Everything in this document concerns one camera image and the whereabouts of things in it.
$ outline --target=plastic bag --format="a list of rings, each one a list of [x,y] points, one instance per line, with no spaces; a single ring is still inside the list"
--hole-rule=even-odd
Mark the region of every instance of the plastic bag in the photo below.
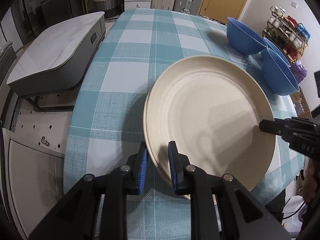
[[[307,76],[307,70],[303,67],[300,60],[293,63],[290,70],[298,84]]]

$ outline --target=checkered tablecloth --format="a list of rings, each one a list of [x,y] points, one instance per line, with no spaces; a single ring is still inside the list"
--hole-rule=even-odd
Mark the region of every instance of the checkered tablecloth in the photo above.
[[[296,116],[290,97],[275,95],[266,84],[260,54],[235,51],[226,26],[166,10],[125,11],[95,54],[76,100],[64,163],[65,192],[84,174],[106,174],[138,152],[147,92],[167,67],[193,55],[234,62],[262,87],[274,117]],[[271,165],[252,194],[267,204],[302,166],[302,155],[277,137]],[[190,202],[173,194],[151,160],[144,195],[129,199],[127,206],[129,239],[190,239]]]

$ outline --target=bowl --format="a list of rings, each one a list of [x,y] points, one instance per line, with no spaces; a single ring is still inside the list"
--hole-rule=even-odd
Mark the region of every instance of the bowl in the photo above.
[[[290,63],[287,60],[287,58],[285,57],[285,55],[281,52],[281,50],[278,49],[278,47],[276,45],[273,44],[272,41],[269,41],[269,39],[267,38],[263,38],[265,40],[265,42],[268,44],[268,48],[272,49],[274,52],[276,52],[283,60],[284,62],[288,65],[288,67],[290,67]],[[261,51],[261,57],[262,59],[264,59],[265,55],[267,53],[267,49],[263,49]]]
[[[247,25],[228,17],[227,38],[239,52],[254,55],[267,48],[267,43]]]
[[[290,68],[272,49],[267,48],[262,72],[264,79],[274,93],[280,96],[287,96],[299,92],[298,83]]]

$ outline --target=plate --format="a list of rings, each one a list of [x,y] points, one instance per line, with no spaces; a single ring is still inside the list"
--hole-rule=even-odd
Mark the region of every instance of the plate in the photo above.
[[[234,175],[248,190],[265,175],[276,136],[259,129],[274,120],[257,82],[219,57],[194,56],[166,69],[147,96],[143,130],[162,178],[171,184],[168,143],[216,176]]]

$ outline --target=marble tabletop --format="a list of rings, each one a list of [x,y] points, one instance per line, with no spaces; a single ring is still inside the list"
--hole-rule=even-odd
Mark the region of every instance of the marble tabletop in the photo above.
[[[23,53],[7,84],[67,62],[104,12],[81,15],[44,30]]]

